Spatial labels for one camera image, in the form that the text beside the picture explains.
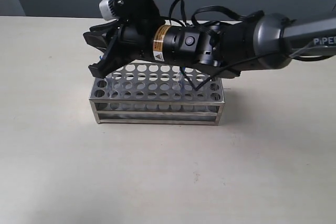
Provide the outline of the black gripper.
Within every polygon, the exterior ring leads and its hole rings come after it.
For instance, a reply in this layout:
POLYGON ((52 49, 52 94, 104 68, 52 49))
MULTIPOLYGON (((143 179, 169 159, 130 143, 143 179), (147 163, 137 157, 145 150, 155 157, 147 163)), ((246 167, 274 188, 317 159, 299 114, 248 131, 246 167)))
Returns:
POLYGON ((207 34, 195 27, 164 23, 120 26, 120 22, 95 25, 83 34, 89 46, 103 52, 102 59, 89 66, 93 77, 105 78, 135 60, 175 66, 207 64, 207 34))

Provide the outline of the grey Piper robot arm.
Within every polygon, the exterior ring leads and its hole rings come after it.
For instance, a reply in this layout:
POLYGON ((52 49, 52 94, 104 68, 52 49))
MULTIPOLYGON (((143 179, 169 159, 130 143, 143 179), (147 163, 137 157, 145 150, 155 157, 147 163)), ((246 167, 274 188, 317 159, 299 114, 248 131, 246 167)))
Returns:
POLYGON ((335 55, 335 13, 291 20, 255 13, 247 21, 212 21, 204 28, 172 26, 163 20, 138 24, 115 20, 93 26, 83 37, 103 53, 89 70, 104 78, 134 60, 193 68, 232 79, 243 71, 281 69, 301 56, 335 55))

